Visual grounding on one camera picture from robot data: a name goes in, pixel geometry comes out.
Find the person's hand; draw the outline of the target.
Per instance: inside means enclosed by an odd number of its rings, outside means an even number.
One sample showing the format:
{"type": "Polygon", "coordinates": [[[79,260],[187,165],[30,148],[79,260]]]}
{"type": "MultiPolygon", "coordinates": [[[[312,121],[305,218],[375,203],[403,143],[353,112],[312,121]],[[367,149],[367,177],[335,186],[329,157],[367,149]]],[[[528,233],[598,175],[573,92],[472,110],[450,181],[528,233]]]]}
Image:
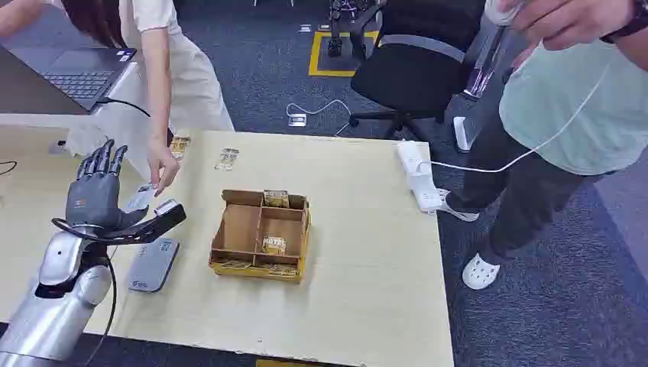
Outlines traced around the person's hand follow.
{"type": "Polygon", "coordinates": [[[172,155],[170,148],[163,141],[156,139],[147,144],[147,161],[150,183],[155,189],[154,195],[159,196],[173,183],[180,170],[180,163],[172,155]]]}
{"type": "Polygon", "coordinates": [[[635,11],[635,3],[624,0],[502,1],[500,9],[517,5],[521,7],[510,26],[547,50],[596,41],[628,25],[635,11]]]}

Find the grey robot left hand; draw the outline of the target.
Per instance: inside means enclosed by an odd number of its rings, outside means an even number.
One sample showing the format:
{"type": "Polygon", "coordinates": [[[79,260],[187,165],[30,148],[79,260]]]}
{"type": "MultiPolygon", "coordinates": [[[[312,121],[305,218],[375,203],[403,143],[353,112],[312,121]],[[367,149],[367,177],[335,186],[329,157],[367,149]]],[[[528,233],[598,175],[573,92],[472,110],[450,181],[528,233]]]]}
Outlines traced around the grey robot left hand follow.
{"type": "Polygon", "coordinates": [[[114,145],[109,139],[80,163],[67,195],[66,221],[71,226],[120,231],[146,216],[148,208],[126,213],[118,207],[119,174],[128,147],[114,148],[114,145]]]}

